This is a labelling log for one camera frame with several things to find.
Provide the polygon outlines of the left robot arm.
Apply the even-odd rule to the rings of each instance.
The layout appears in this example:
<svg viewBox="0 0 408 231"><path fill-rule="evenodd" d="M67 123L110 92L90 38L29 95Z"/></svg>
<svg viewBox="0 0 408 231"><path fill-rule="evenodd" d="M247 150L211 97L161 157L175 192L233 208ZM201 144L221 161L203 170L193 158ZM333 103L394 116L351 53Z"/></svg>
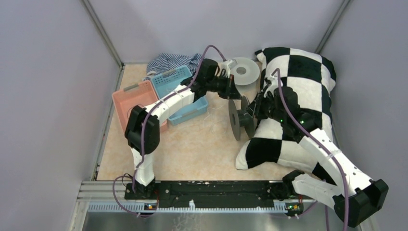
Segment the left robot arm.
<svg viewBox="0 0 408 231"><path fill-rule="evenodd" d="M236 59L217 63L211 59L200 61L195 74L182 80L174 90L156 102L131 109L125 129L125 138L133 153L135 170L132 186L143 199L152 197L155 179L153 153L160 142L160 126L181 108L195 103L207 92L215 92L220 98L237 100L241 94L237 90L232 69Z"/></svg>

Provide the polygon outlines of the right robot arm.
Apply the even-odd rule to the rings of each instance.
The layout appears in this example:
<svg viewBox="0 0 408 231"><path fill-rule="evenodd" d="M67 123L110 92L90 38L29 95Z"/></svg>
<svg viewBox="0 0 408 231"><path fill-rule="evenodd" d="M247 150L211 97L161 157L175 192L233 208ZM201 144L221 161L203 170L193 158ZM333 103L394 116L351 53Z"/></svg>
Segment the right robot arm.
<svg viewBox="0 0 408 231"><path fill-rule="evenodd" d="M298 104L290 87L260 91L251 103L242 106L251 119L273 119L285 134L308 151L328 173L332 183L317 180L296 170L285 176L282 192L288 198L302 194L333 209L345 227L356 227L379 211L389 187L360 171L317 125L314 114Z"/></svg>

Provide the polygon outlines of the black cable spool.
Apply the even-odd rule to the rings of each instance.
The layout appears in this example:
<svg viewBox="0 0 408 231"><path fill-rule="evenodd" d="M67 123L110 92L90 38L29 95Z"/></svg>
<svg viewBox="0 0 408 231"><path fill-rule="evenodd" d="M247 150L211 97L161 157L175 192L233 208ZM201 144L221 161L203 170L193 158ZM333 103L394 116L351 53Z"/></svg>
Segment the black cable spool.
<svg viewBox="0 0 408 231"><path fill-rule="evenodd" d="M241 99L241 108L236 108L234 100L230 99L228 102L229 109L229 121L235 140L241 139L241 128L245 129L245 132L249 138L252 138L255 134L256 122L254 118L246 111L249 106L249 100L244 95Z"/></svg>

